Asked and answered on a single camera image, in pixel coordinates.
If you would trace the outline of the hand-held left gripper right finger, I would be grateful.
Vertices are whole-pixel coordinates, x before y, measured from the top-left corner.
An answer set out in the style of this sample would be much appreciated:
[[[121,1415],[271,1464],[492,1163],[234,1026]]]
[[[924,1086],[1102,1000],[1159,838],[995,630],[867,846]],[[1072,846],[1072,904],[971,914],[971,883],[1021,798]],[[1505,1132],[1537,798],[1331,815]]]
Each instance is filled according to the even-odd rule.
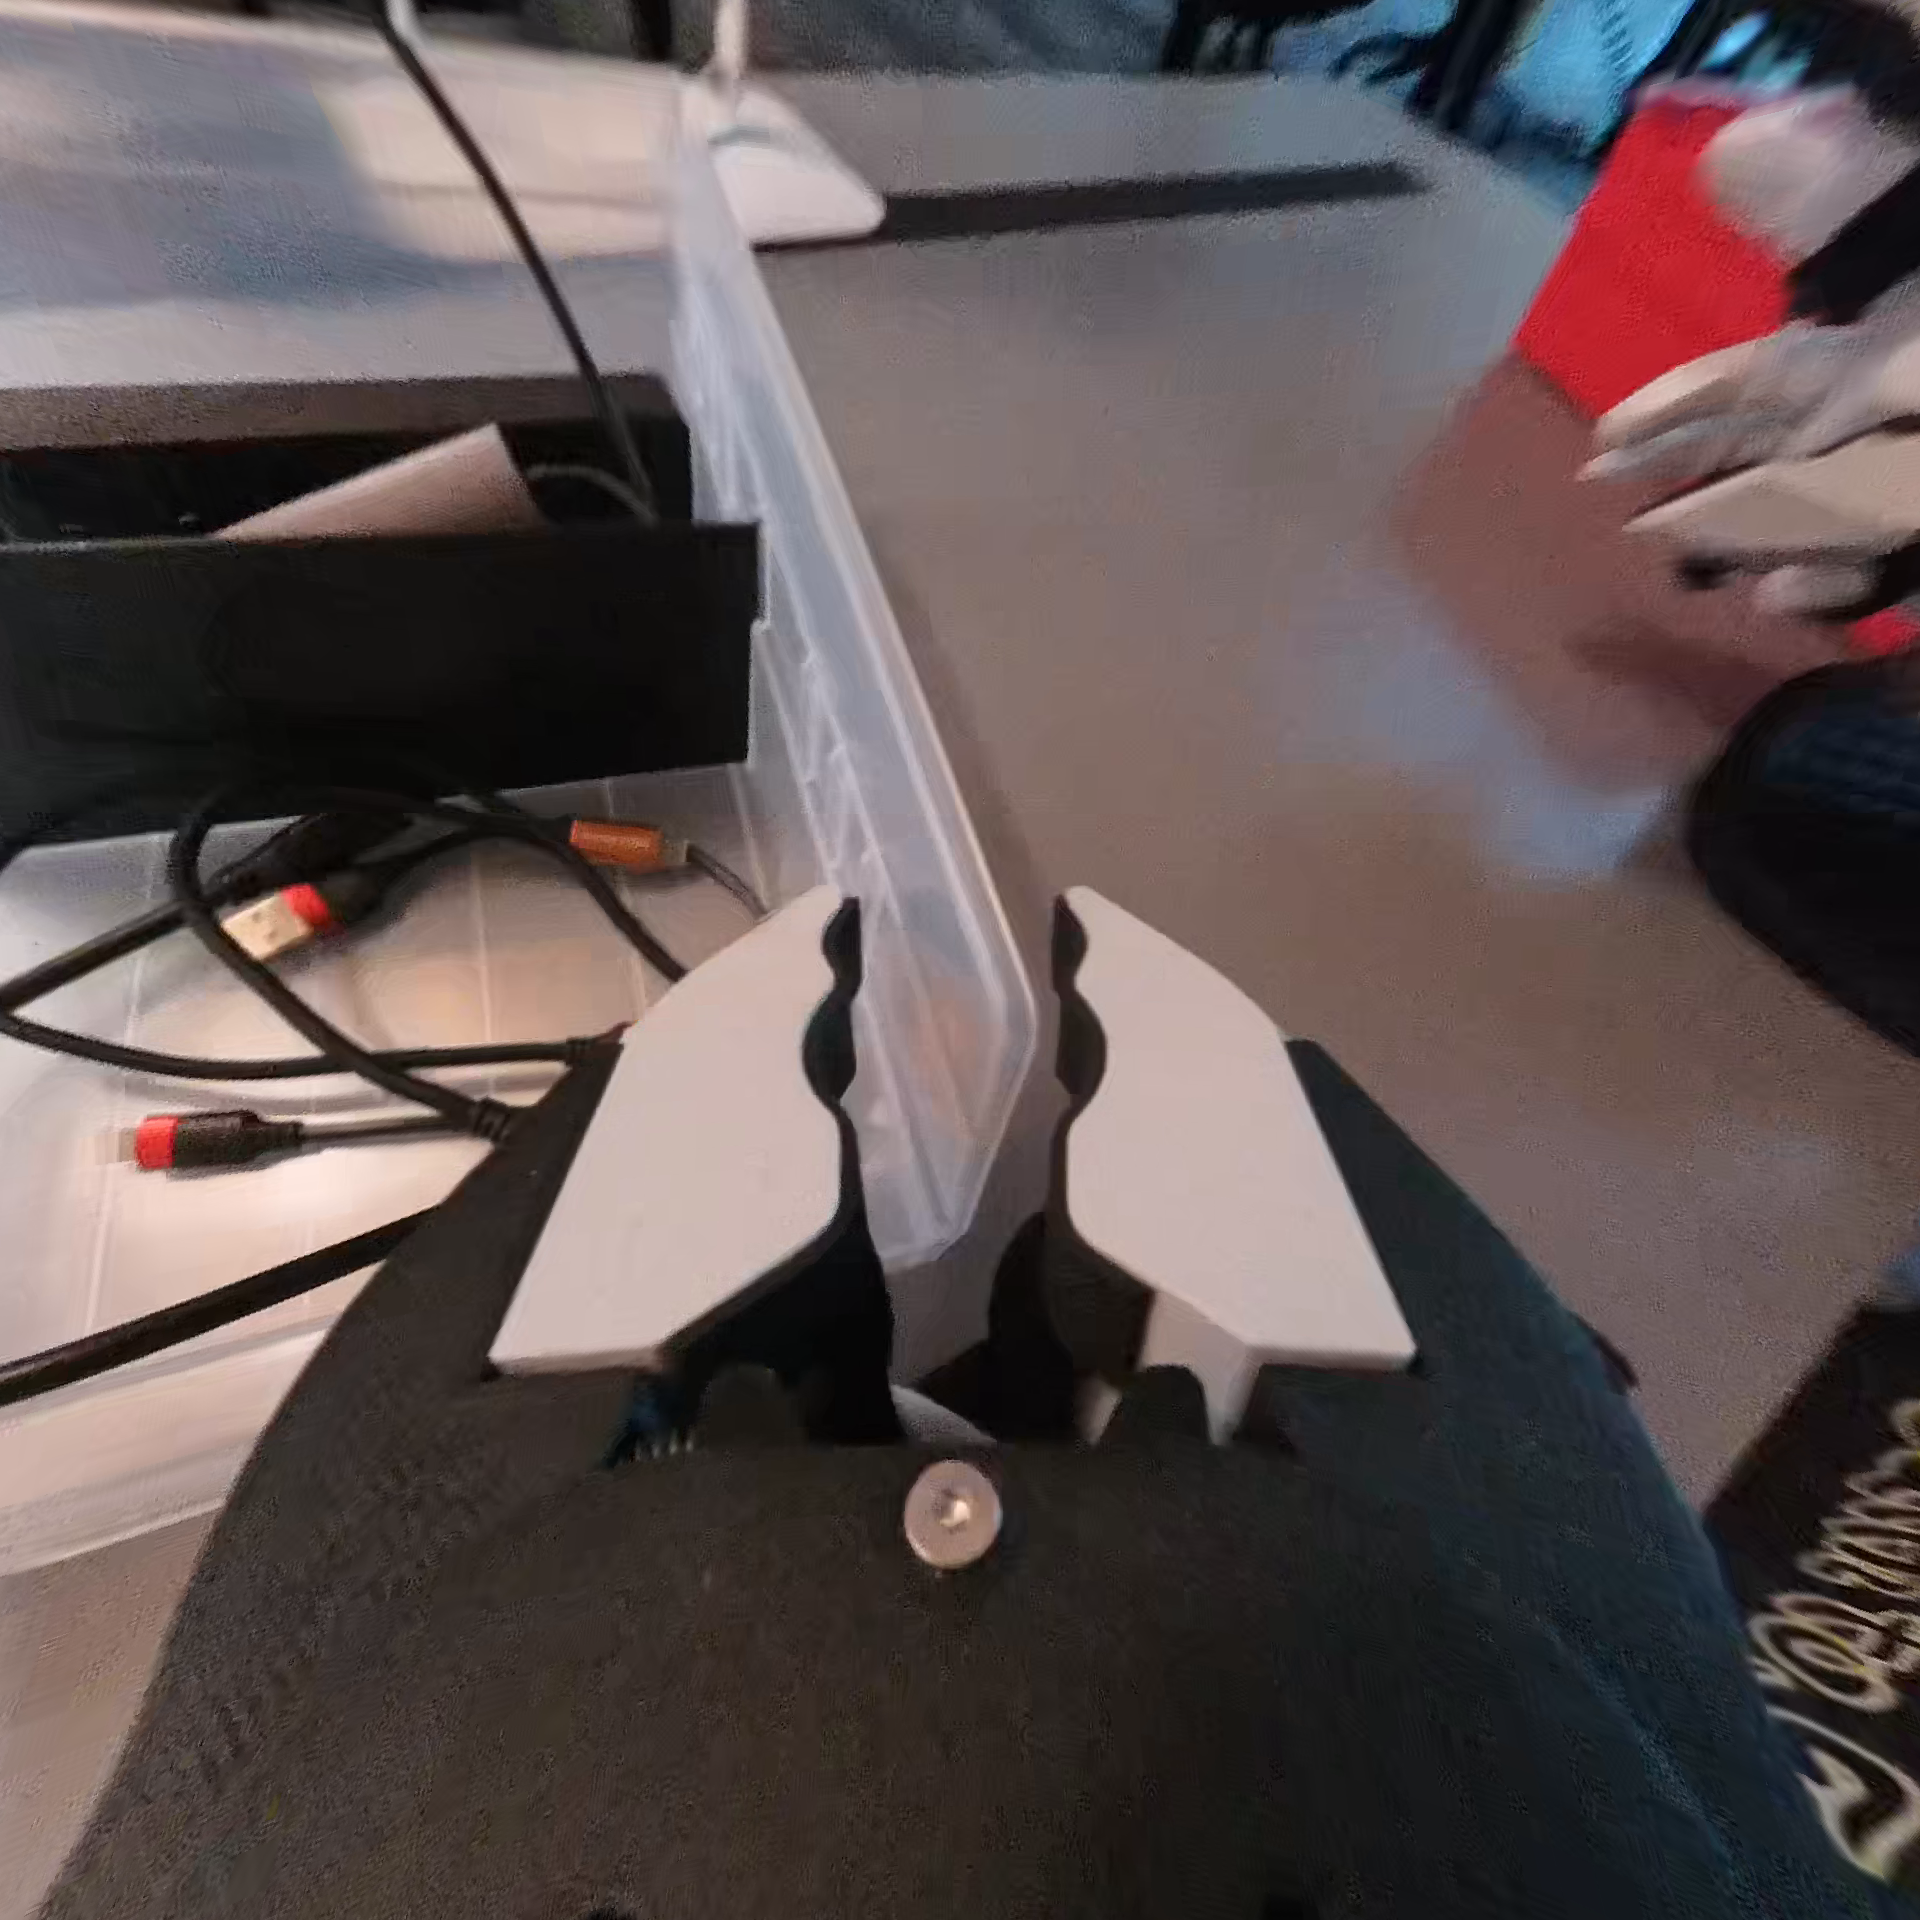
[[[1290,1033],[1159,924],[1072,883],[1048,934],[1048,1312],[1127,1388],[1185,1368],[1226,1441],[1263,1368],[1406,1372],[1413,1331]]]

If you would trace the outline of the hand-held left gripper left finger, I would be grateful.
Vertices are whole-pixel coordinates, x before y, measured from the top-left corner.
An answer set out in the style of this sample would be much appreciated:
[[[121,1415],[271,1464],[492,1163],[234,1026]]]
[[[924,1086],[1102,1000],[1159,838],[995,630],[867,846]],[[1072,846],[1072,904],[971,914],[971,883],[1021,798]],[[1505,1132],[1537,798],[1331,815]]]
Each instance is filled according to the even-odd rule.
[[[492,1338],[495,1372],[654,1368],[861,1209],[849,1132],[861,914],[813,883],[623,1041]]]

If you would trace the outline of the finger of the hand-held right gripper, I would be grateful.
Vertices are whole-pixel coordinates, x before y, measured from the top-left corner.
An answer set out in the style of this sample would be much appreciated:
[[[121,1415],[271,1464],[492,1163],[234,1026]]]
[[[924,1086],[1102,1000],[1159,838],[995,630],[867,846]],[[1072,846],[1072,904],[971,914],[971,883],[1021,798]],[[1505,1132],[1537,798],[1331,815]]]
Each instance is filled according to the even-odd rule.
[[[1633,518],[1684,580],[1725,572],[1874,572],[1920,530],[1920,450],[1825,450],[1706,466],[1702,450],[1633,450],[1633,474],[1672,481]]]
[[[1915,326],[1779,326],[1702,349],[1622,393],[1588,441],[1583,474],[1725,474],[1804,459],[1920,417]]]

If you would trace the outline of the clear plastic bin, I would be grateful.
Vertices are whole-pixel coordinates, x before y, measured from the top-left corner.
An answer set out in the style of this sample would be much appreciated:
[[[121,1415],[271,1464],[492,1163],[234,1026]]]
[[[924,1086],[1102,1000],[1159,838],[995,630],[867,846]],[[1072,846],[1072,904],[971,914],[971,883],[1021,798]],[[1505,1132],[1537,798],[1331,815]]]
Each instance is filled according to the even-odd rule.
[[[336,52],[336,101],[374,122],[374,196],[397,219],[437,219],[465,244],[495,229],[476,188],[455,188],[455,153],[407,101],[397,70],[342,36],[285,36],[285,52]],[[484,153],[562,257],[599,199],[638,214],[638,261],[615,261],[615,349],[660,368],[692,419],[692,503],[761,526],[761,630],[754,630],[754,744],[739,769],[638,775],[638,749],[574,790],[524,798],[631,798],[720,846],[785,904],[835,883],[861,904],[854,1086],[861,1193],[892,1278],[933,1271],[981,1209],[1035,1065],[1035,991],[971,845],[963,782],[880,587],[849,488],[803,393],[803,368],[767,306],[761,261],[732,229],[732,188],[709,182],[709,90],[623,73],[608,65],[437,50],[437,73],[476,122]],[[566,188],[562,142],[534,122],[581,122],[589,174]],[[26,846],[4,875],[4,964],[99,934],[110,914],[159,904],[167,828]],[[334,1013],[374,1023],[374,946],[307,951],[308,991]],[[647,1013],[660,979],[623,951],[581,888],[536,853],[468,846],[424,883],[424,904],[383,946],[392,960],[392,1033],[427,1041],[534,1041],[589,1033]],[[48,1000],[117,1041],[204,1041],[211,1059],[294,1048],[251,991],[195,946]],[[285,1163],[262,1175],[140,1175],[117,1163],[140,1104],[241,1104],[241,1086],[182,1092],[57,1065],[4,1041],[4,1323],[0,1345],[38,1355],[140,1312],[199,1297],[285,1259],[322,1251],[374,1224],[439,1201],[476,1145],[374,1145]],[[0,1456],[0,1566],[35,1576],[182,1516],[219,1515],[241,1456],[273,1415],[322,1323],[363,1271],[199,1331],[172,1355],[4,1410]]]

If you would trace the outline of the red plastic bin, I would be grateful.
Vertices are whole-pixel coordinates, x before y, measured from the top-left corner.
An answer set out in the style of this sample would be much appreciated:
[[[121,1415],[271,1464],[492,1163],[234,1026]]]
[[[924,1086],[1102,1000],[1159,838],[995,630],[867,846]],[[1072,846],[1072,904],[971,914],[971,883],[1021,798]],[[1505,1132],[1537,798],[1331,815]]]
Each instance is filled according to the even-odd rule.
[[[1702,182],[1706,142],[1752,101],[1725,82],[1658,82],[1622,116],[1513,329],[1513,362],[1583,419],[1702,349],[1790,326],[1790,261],[1743,235]]]

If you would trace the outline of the dark seat cushion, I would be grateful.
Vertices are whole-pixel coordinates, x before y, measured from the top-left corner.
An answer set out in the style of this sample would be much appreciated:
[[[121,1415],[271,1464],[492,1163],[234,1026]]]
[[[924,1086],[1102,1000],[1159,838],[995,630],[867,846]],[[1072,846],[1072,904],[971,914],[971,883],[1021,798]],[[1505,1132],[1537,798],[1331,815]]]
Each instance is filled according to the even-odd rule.
[[[1804,985],[1920,1059],[1920,663],[1776,686],[1684,797],[1706,895]]]

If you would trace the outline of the black box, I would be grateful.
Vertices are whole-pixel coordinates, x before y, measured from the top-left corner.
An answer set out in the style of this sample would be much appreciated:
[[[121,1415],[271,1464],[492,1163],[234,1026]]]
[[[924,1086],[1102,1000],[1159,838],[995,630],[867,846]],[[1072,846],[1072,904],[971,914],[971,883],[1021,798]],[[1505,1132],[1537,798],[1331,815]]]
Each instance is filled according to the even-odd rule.
[[[697,503],[697,436],[623,372],[647,503],[562,372],[4,393],[4,838],[172,828],[227,782],[554,790],[739,769],[767,548]],[[495,425],[516,530],[241,518]]]

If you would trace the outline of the white paper sheet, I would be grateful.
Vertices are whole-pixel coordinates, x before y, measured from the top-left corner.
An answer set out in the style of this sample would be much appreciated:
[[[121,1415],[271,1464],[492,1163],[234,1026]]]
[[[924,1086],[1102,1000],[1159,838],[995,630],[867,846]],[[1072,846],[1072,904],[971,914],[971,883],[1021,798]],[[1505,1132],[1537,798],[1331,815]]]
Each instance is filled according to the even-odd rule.
[[[492,541],[546,530],[546,508],[495,419],[407,450],[342,481],[219,526],[227,548],[285,541]]]

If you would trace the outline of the white plastic device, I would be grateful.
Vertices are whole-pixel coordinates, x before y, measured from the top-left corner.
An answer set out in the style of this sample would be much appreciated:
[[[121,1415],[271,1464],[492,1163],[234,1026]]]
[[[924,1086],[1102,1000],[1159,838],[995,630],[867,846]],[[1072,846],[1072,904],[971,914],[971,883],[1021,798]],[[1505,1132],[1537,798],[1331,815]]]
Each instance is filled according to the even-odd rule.
[[[883,229],[883,196],[761,82],[692,73],[684,131],[707,142],[732,229],[754,249],[821,249]]]

